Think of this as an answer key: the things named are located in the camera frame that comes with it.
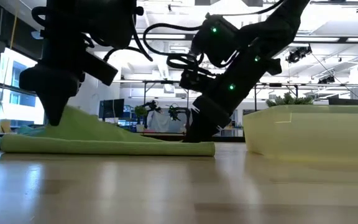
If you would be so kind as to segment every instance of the black cable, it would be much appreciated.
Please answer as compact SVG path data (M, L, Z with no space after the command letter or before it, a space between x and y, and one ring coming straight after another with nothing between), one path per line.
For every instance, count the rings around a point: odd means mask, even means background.
M136 51L136 52L138 52L138 53L143 53L141 50L139 50L139 49L137 49L137 48L135 48L135 47L126 47L126 48L124 48L124 49L111 49L111 50L109 50L109 52L107 52L107 54L103 57L103 60L105 61L105 62L107 62L109 59L110 59L110 56L114 53L114 52L116 52L116 51L118 51L118 50L133 50L133 51Z
M278 7L279 5L281 5L281 3L283 3L286 0L279 0L278 2L276 2L273 6L268 7L267 9L263 9L261 11L257 11L257 12L250 12L250 13L240 13L240 14L219 14L220 16L251 16L251 15L260 15L266 12L269 12L273 9L275 9L276 7Z
M194 72L198 72L198 70L201 70L202 72L206 72L206 74L209 74L210 72L203 69L203 68L199 68L198 65L199 63L201 63L204 59L204 55L201 54L200 59L197 59L197 57L195 55L192 54L183 54L183 53L165 53L165 52L159 52L158 50L155 50L154 48L152 48L149 43L147 43L147 34L155 28L158 27L166 27L166 28L171 28L171 29L177 29L177 30L183 30L183 31L196 31L199 30L201 28L201 26L198 27L183 27L183 26L178 26L178 25L172 25L172 24L166 24L166 23L158 23L158 24L153 24L150 27L148 27L144 33L143 33L143 42L145 44L145 46L153 53L158 54L158 55L164 55L167 56L167 65L172 67L172 68L178 68L178 69L186 69L186 70L192 70ZM182 63L175 63L172 62L173 60L178 60Z
M318 58L317 58L313 53L311 53L311 54L312 54L313 57L318 61L318 63L320 63L320 65L323 66L323 68L324 68L330 75L332 75L332 76L336 79L336 81L338 81L341 85L343 85L345 88L347 88L347 90L349 90L349 92L351 92L353 95L355 95L355 96L358 98L358 96L357 96L350 88L348 88L347 86L345 86L338 78L336 78L335 75L332 74L332 73L323 65L323 63L321 63L320 60L318 60Z
M56 18L56 20L59 20L59 22L62 23L61 25L62 27L65 27L66 29L69 30L75 30L81 32L83 31L84 27L88 27L86 21L81 20L81 18L77 18L70 14L64 14L61 13L60 11L56 11L44 6L34 7L31 10L31 16L33 20L35 20L38 24L40 24L43 27L53 28L51 24L48 23L48 21L42 19L40 16L45 16L45 17L53 16L54 18Z
M139 37L137 36L134 17L136 17L136 16L132 16L132 19L131 19L131 28L132 28L132 31L133 31L133 33L134 33L135 42L136 42L136 44L137 44L137 46L138 46L140 52L141 52L142 54L144 54L144 56L145 56L149 61L152 62L152 61L153 61L153 58L150 57L150 55L149 55L149 54L146 52L146 50L143 48L143 45L142 45L142 43L140 42Z

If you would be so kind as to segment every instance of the plastic bin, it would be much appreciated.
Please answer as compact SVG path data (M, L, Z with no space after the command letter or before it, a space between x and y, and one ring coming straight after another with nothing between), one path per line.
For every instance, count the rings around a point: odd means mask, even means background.
M269 158L358 163L358 106L274 106L243 125L248 150Z

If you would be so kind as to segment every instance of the green towel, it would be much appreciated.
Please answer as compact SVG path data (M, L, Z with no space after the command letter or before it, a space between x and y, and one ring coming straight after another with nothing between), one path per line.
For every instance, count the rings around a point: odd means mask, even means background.
M46 126L36 137L5 135L1 149L21 153L153 156L214 156L215 153L213 142L165 142L143 137L71 106L66 106L58 126Z

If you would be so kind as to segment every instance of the wooden table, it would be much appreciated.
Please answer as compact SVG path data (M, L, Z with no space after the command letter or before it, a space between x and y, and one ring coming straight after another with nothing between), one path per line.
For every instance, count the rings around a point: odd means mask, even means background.
M358 166L0 152L0 223L358 223Z

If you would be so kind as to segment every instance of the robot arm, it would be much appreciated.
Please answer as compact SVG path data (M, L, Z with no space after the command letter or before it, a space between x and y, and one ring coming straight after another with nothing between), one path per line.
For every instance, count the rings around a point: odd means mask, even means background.
M135 29L136 16L143 13L136 0L47 0L46 7L32 10L33 19L45 27L42 59L21 73L19 86L36 92L51 125L59 124L85 72L105 85L116 76L116 68L86 51L94 47L94 41L114 50L133 49L128 47L133 36L139 47L136 51L152 60Z
M207 15L193 39L191 51L205 53L218 67L222 61L230 60L235 51L237 55L222 75L215 79L204 77L204 83L194 82L194 77L202 76L199 73L184 71L182 87L202 92L193 103L198 111L193 110L193 123L186 142L200 142L216 134L219 127L224 128L230 123L233 111L265 72L271 75L282 72L280 60L272 57L295 38L301 14L309 1L286 0L265 22L240 30L223 16Z
M144 128L147 128L147 118L149 117L149 113L151 111L161 113L161 107L157 107L157 105L158 105L158 103L155 100L152 100L152 101L142 105L144 108L149 107L149 109L147 110L146 116L144 116Z
M173 121L180 121L180 119L178 118L178 115L181 114L181 113L184 113L186 115L185 128L186 128L186 131L189 130L191 112L190 112L190 110L188 108L174 107L173 105L171 105L169 107L168 113L169 113L169 115L170 115L170 117L171 117L171 119Z

